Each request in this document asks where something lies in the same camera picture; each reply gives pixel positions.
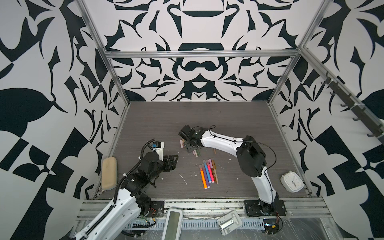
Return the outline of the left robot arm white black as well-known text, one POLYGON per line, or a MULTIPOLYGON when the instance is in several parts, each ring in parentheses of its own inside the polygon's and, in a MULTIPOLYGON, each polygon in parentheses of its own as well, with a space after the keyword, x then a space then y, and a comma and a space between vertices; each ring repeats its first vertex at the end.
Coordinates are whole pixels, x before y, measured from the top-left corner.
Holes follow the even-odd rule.
POLYGON ((151 198, 146 189, 155 185, 162 172, 173 171, 178 155, 161 157, 153 151, 141 156, 140 161, 119 181, 113 199, 73 240, 114 240, 128 224, 149 211, 151 198))

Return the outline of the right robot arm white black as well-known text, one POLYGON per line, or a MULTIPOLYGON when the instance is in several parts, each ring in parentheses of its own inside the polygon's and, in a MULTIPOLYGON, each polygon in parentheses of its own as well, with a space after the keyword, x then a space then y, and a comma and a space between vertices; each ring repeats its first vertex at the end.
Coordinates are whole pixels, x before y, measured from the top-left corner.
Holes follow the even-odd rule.
POLYGON ((235 156, 242 172, 257 189, 262 206, 274 208, 279 195, 273 188, 266 162, 266 154, 259 143, 251 136, 234 138, 213 132, 208 128, 185 125, 179 132, 190 153, 201 148, 212 148, 235 156))

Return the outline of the orange highlighter pen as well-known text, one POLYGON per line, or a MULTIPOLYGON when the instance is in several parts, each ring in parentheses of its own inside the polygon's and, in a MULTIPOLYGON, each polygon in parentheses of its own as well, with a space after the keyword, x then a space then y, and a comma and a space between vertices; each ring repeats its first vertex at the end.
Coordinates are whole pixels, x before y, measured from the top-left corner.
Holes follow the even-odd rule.
POLYGON ((203 171, 203 168, 202 168, 201 165, 199 165, 199 169, 200 169, 200 174, 201 174, 201 178, 202 178, 204 189, 207 190, 208 186, 207 186, 205 175, 204 175, 204 171, 203 171))

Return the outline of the purple highlighter pen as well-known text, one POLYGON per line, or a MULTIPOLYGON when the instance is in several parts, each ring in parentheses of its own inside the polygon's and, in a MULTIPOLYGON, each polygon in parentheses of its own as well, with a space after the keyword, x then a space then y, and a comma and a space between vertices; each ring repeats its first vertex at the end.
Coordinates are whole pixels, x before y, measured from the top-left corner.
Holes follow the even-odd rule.
POLYGON ((208 179, 208 176, 207 176, 207 172, 206 172, 206 169, 205 169, 204 165, 202 165, 202 171, 203 171, 203 176, 204 176, 205 188, 209 189, 210 188, 210 182, 209 182, 209 179, 208 179))

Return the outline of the beige sponge block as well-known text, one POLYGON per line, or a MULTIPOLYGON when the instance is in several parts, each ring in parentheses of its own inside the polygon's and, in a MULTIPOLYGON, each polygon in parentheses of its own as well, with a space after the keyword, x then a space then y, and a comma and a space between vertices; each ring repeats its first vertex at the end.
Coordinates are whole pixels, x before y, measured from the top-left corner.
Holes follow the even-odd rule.
POLYGON ((109 157, 102 162, 102 191, 110 191, 117 186, 118 183, 118 162, 115 157, 109 157))

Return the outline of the white handheld tablet device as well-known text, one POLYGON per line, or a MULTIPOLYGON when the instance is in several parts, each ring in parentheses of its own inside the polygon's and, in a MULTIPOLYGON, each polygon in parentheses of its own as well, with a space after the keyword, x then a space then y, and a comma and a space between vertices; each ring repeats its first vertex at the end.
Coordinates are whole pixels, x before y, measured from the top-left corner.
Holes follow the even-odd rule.
POLYGON ((181 236, 183 211, 177 208, 169 208, 165 220, 162 240, 179 240, 181 236))

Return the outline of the white round timer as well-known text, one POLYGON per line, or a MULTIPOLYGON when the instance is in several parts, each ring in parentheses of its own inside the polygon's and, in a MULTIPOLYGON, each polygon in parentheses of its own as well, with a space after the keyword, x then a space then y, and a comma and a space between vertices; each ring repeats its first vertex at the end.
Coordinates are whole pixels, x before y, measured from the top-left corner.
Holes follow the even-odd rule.
POLYGON ((304 182, 295 172, 289 171, 283 174, 280 181, 284 188, 290 193, 297 193, 304 188, 304 182))

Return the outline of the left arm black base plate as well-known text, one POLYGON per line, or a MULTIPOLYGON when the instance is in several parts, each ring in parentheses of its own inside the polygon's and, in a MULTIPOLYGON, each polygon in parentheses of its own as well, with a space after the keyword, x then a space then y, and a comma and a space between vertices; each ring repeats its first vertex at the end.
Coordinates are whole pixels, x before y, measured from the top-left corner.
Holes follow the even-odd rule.
POLYGON ((146 218, 157 218, 164 215, 165 202, 164 201, 151 201, 142 210, 142 215, 146 218))

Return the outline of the aluminium frame front rail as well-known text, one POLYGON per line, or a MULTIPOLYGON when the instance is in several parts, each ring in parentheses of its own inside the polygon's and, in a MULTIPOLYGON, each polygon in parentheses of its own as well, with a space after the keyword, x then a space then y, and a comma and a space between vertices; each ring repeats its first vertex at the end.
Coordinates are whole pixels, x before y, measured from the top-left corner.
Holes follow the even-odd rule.
MULTIPOLYGON (((282 198, 286 206, 286 216, 291 218, 330 218, 332 215, 322 198, 282 198)), ((217 217, 232 210, 241 217, 246 216, 245 199, 165 199, 164 213, 169 208, 184 211, 186 217, 217 217)), ((84 201, 77 220, 92 220, 107 206, 109 200, 84 201)))

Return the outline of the aluminium frame back beam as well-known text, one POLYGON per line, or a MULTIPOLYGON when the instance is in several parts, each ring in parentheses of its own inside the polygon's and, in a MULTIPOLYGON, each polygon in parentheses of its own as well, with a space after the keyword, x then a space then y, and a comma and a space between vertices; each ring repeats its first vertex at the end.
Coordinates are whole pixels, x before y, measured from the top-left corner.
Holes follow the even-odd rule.
POLYGON ((213 57, 294 57, 296 50, 230 50, 230 51, 105 51, 108 59, 125 58, 213 58, 213 57))

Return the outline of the grey metal bracket box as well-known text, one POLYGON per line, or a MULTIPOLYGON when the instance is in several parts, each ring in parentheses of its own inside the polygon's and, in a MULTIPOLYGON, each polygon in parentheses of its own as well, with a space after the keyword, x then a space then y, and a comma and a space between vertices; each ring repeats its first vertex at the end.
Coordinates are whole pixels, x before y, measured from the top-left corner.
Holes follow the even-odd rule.
POLYGON ((220 232, 223 236, 228 235, 232 231, 238 229, 243 225, 243 221, 240 218, 237 211, 231 211, 221 218, 217 219, 217 224, 220 232))

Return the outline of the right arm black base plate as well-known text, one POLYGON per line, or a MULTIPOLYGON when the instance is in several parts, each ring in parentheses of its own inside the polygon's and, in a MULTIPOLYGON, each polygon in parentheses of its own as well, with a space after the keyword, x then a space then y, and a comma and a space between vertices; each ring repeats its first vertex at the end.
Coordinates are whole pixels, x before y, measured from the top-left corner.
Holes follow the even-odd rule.
POLYGON ((279 197, 276 197, 271 205, 261 200, 245 200, 244 204, 248 217, 286 216, 285 203, 279 197))

